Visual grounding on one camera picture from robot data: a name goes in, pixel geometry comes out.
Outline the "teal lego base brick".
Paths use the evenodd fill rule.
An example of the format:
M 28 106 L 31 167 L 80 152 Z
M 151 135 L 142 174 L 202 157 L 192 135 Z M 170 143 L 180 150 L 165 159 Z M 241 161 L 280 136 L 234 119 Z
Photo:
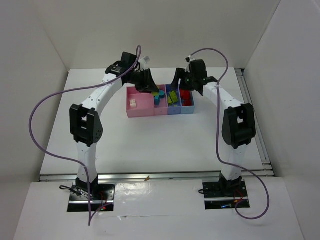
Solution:
M 159 96 L 154 97 L 154 105 L 159 106 L 161 102 L 161 98 Z

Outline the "beige lego brick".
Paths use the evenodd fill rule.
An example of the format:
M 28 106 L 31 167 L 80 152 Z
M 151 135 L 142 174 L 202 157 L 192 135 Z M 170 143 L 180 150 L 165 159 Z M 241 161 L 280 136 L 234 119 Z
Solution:
M 136 108 L 137 107 L 137 103 L 135 99 L 130 99 L 129 100 L 129 104 L 131 108 Z

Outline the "red curved lego top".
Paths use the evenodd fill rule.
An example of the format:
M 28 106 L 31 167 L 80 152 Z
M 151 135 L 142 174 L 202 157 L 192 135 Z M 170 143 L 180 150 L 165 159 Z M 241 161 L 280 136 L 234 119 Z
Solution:
M 184 102 L 183 102 L 183 106 L 184 106 L 184 107 L 193 106 L 193 101 L 192 101 L 191 99 L 186 99 L 186 100 L 184 100 Z

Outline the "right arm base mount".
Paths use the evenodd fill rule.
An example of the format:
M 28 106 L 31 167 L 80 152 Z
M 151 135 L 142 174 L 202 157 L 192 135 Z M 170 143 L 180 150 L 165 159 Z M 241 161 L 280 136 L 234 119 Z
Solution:
M 218 182 L 203 182 L 202 189 L 198 193 L 204 197 L 204 206 L 206 210 L 234 209 L 236 204 L 238 208 L 250 208 L 250 202 L 247 187 L 244 181 L 240 186 L 226 191 L 220 189 Z

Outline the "red curved lego brick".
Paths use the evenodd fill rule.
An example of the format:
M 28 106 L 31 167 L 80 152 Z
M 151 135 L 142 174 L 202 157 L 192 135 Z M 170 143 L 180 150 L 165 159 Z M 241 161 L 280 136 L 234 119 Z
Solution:
M 181 99 L 182 99 L 183 101 L 189 101 L 189 100 L 191 100 L 191 98 L 192 98 L 191 91 L 181 89 L 181 90 L 180 90 L 180 97 L 181 97 Z

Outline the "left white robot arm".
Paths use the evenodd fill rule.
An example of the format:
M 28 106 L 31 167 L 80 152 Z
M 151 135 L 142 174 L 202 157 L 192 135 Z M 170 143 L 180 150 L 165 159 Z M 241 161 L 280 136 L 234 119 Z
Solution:
M 151 70 L 147 68 L 150 58 L 123 52 L 121 59 L 110 65 L 101 81 L 101 86 L 81 104 L 69 109 L 70 133 L 77 146 L 78 160 L 82 163 L 76 177 L 76 187 L 95 196 L 101 188 L 98 185 L 96 169 L 97 143 L 103 135 L 101 114 L 123 85 L 132 84 L 139 93 L 157 92 Z

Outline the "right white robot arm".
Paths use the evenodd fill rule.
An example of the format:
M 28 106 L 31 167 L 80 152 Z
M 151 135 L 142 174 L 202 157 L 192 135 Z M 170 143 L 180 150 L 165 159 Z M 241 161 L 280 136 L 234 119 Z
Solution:
M 241 186 L 242 165 L 247 146 L 256 136 L 254 108 L 230 95 L 220 85 L 221 80 L 207 73 L 202 59 L 186 58 L 187 67 L 177 68 L 171 87 L 196 91 L 217 107 L 216 138 L 223 139 L 228 146 L 228 158 L 219 174 L 217 191 L 227 195 Z

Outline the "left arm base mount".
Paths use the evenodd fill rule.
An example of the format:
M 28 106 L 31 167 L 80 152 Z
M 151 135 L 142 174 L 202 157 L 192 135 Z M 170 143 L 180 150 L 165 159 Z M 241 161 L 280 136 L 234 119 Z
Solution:
M 69 192 L 68 213 L 88 212 L 88 193 L 75 184 L 72 186 L 60 185 L 60 190 Z M 91 211 L 95 212 L 101 208 L 100 212 L 113 212 L 115 199 L 115 184 L 101 184 L 97 188 L 97 192 L 90 195 Z

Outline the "green lego with stud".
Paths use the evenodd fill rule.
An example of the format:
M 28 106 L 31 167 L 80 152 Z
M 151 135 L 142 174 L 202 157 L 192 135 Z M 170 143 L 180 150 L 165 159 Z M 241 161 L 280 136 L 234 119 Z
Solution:
M 174 97 L 177 96 L 177 93 L 176 93 L 176 91 L 174 91 L 174 90 L 170 91 L 169 94 L 170 94 L 171 97 L 172 97 L 172 96 L 174 96 Z

